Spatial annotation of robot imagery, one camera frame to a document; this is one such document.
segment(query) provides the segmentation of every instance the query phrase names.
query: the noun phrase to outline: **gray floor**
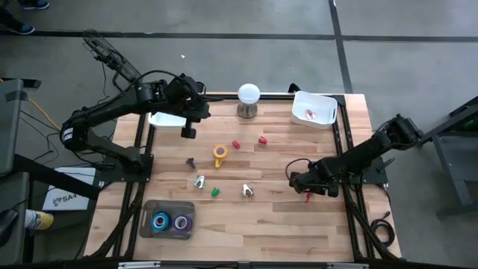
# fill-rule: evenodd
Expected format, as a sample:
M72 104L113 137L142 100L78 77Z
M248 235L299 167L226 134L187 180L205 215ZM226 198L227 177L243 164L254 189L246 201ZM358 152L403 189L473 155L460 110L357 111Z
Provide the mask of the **gray floor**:
M20 12L39 30L139 31L170 33L333 34L325 0L51 0L45 11ZM335 0L343 34L476 36L478 2L473 0ZM285 92L291 82L317 93L343 93L335 41L110 39L141 72L167 69L205 82L210 91L235 91L247 82L265 92ZM345 42L354 93L367 98L373 127L397 113L424 131L475 97L478 43ZM73 109L103 97L101 64L80 38L0 37L0 75L37 78L31 92L56 123ZM114 95L107 69L106 92ZM28 103L23 109L37 117ZM51 130L33 123L44 134ZM114 123L99 127L109 135ZM21 125L17 152L34 158L46 151L44 139ZM80 161L54 139L56 167ZM403 256L415 262L476 267L478 217L438 221L435 212L455 205L450 183L432 145L390 152L388 168L394 220ZM38 260L71 259L84 228L38 241Z

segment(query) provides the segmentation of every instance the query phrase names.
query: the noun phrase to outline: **butcher block tabletop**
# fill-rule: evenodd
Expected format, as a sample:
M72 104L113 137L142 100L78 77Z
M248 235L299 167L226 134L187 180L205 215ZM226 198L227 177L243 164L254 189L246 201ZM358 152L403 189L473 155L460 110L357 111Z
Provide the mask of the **butcher block tabletop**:
M367 104L361 94L346 94L345 99L353 142L357 145L373 133ZM148 200L191 201L196 206L196 220L193 237L186 241L138 235L134 259L352 261L343 194L337 198L313 194L305 202L305 194L297 194L289 187L285 176L285 166L297 158L314 161L336 155L332 127L320 130L292 123L291 100L259 101L258 114L250 120L237 116L237 103L210 103L212 117L193 124L197 130L194 140L181 138L180 131L156 131L152 147L154 165L143 204ZM118 119L115 143L133 145L138 118L128 115ZM340 114L337 121L344 137ZM260 136L268 140L267 145L258 143ZM232 146L233 140L240 143L240 149ZM220 168L214 166L213 148L217 144L228 149ZM196 170L185 164L188 158L194 158ZM289 172L305 172L306 165L306 161L298 161ZM204 190L193 185L199 175L205 176ZM243 184L253 188L252 197L242 196ZM214 188L220 189L217 197L211 196ZM125 184L116 182L100 193L85 255L97 250L117 224L124 190ZM390 211L382 189L365 185L363 192L369 221ZM387 220L394 225L393 216ZM357 222L356 225L360 248L366 255L364 233ZM125 229L122 252L129 230L130 224ZM379 237L384 240L387 235L382 232L379 229ZM400 256L397 239L389 249Z

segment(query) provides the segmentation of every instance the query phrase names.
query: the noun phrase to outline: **purple tape roll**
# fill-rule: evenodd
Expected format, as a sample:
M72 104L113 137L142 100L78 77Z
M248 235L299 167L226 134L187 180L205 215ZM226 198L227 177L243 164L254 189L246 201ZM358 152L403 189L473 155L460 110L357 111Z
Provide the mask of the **purple tape roll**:
M188 232L193 226L193 221L186 215L179 215L174 218L173 228L176 231Z

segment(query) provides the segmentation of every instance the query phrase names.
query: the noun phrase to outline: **shoe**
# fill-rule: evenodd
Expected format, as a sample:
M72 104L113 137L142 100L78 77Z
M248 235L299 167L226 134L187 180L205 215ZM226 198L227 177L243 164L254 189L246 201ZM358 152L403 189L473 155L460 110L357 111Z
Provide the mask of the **shoe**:
M17 34L27 35L27 34L33 33L35 31L35 27L24 24L24 25L19 25L18 27L15 27L15 28L7 27L7 30Z
M38 0L36 3L33 4L24 4L22 5L23 10L34 10L34 9L47 9L50 6L50 3L44 0Z

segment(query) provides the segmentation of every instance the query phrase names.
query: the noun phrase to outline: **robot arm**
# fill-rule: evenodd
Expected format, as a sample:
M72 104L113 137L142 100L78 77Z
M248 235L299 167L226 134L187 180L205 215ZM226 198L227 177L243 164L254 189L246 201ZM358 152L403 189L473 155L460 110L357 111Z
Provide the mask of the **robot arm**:
M138 148L123 148L99 137L91 128L130 113L162 112L186 118L181 136L194 139L196 130L191 128L191 123L199 123L211 116L208 101L220 101L200 95L203 87L203 83L195 82L184 74L175 76L169 84L165 80L132 83L127 90L107 102L74 111L63 124L60 139L73 152L92 150L119 160L125 172L137 173L143 166Z
M308 165L309 172L292 172L289 185L297 193L310 190L330 197L338 195L339 180L350 173L361 173L371 162L390 149L406 150L415 146L422 132L410 118L399 114L382 124L374 135L364 143L343 155L325 157Z

